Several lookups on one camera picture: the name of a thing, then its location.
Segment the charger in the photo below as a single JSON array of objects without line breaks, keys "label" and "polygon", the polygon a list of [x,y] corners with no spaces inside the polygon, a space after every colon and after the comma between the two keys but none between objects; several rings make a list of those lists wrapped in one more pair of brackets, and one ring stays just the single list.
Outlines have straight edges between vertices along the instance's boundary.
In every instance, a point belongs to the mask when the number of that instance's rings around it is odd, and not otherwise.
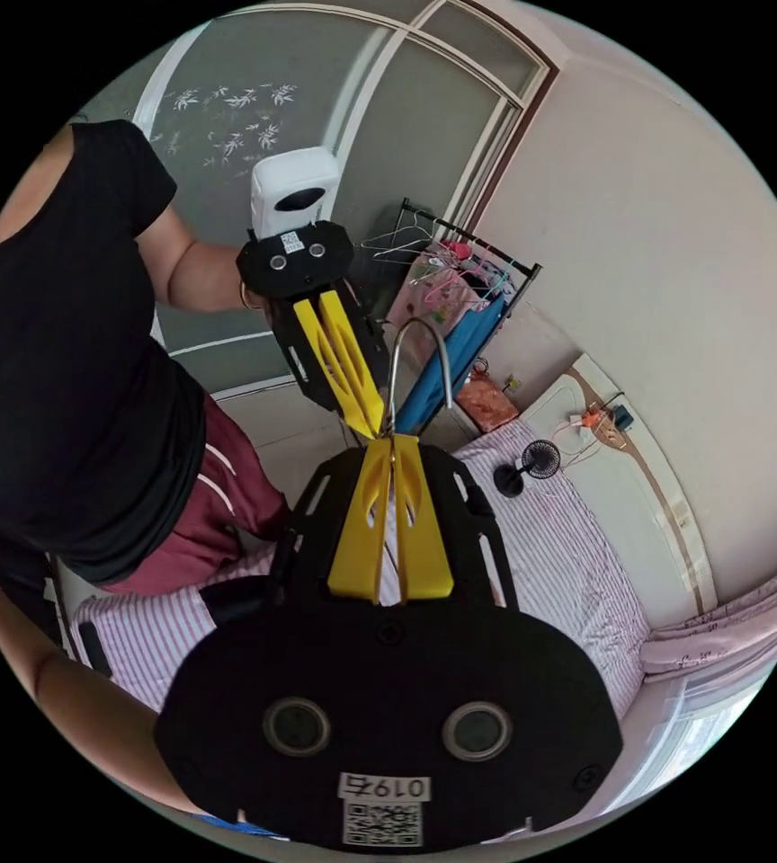
[{"label": "charger", "polygon": [[613,424],[620,432],[626,432],[634,423],[634,417],[629,413],[625,405],[617,405],[613,408]]}]

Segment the black t-shirt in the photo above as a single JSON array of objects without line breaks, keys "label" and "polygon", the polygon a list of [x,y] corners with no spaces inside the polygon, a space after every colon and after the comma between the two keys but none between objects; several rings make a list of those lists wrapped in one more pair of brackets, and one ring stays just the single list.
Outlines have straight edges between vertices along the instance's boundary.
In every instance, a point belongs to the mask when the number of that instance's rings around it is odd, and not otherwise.
[{"label": "black t-shirt", "polygon": [[[181,515],[205,448],[204,392],[150,335],[135,242],[175,183],[131,123],[73,130],[57,187],[0,244],[0,537],[103,585]],[[3,565],[33,581],[29,557]]]}]

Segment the bed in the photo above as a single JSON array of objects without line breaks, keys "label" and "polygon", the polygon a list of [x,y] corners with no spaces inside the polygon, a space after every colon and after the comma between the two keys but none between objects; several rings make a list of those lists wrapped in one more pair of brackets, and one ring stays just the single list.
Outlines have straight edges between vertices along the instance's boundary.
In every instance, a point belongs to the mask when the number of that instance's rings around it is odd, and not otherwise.
[{"label": "bed", "polygon": [[[609,403],[631,426],[563,430],[572,415]],[[521,414],[563,453],[564,474],[619,557],[653,629],[718,605],[710,561],[687,496],[637,407],[587,354]],[[579,458],[571,464],[578,454]]]},{"label": "bed", "polygon": [[[562,475],[512,501],[493,487],[493,468],[514,461],[535,436],[526,423],[515,421],[455,455],[495,508],[521,610],[557,627],[586,650],[622,717],[643,680],[639,650],[648,623],[620,559]],[[399,600],[393,520],[386,546],[380,602],[391,605]],[[272,547],[265,547],[209,583],[266,574],[271,560]],[[162,707],[183,658],[215,628],[196,588],[151,599],[92,596],[80,604],[68,626],[76,655],[87,664],[96,664],[85,643],[87,623],[103,644],[116,682],[154,710]]]}]

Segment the black fan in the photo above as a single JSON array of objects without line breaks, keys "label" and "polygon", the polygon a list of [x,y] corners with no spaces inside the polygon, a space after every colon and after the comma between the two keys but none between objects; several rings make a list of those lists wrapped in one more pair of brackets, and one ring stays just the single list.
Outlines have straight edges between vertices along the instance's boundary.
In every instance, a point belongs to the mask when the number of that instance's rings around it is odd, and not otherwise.
[{"label": "black fan", "polygon": [[517,497],[523,491],[523,475],[550,479],[559,470],[559,448],[549,440],[534,440],[521,456],[521,467],[500,465],[494,471],[494,485],[503,497]]}]

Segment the striped bedsheet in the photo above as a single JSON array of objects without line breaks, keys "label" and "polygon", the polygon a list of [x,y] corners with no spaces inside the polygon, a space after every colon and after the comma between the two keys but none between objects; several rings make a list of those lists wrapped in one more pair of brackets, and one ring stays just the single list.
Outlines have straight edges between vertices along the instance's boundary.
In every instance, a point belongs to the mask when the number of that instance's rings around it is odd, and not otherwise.
[{"label": "striped bedsheet", "polygon": [[[642,681],[639,649],[648,627],[619,560],[574,487],[561,474],[508,501],[493,487],[494,467],[514,461],[533,439],[521,421],[476,440],[456,455],[469,466],[496,511],[521,611],[557,627],[598,667],[620,717]],[[380,602],[399,601],[393,516],[387,531]],[[268,574],[274,546],[218,573],[207,583]],[[112,678],[160,710],[184,657],[214,628],[199,587],[158,597],[115,595],[84,601],[69,621],[82,662],[80,634],[94,626]]]},{"label": "striped bedsheet", "polygon": [[[534,431],[514,420],[454,453],[494,508],[521,611],[550,623],[584,648],[620,718],[643,681],[640,646],[649,626],[619,558],[592,512],[561,471],[531,481],[516,498],[494,487],[494,469],[513,464]],[[387,545],[393,547],[393,519]],[[383,576],[380,601],[399,600],[397,578]]]}]

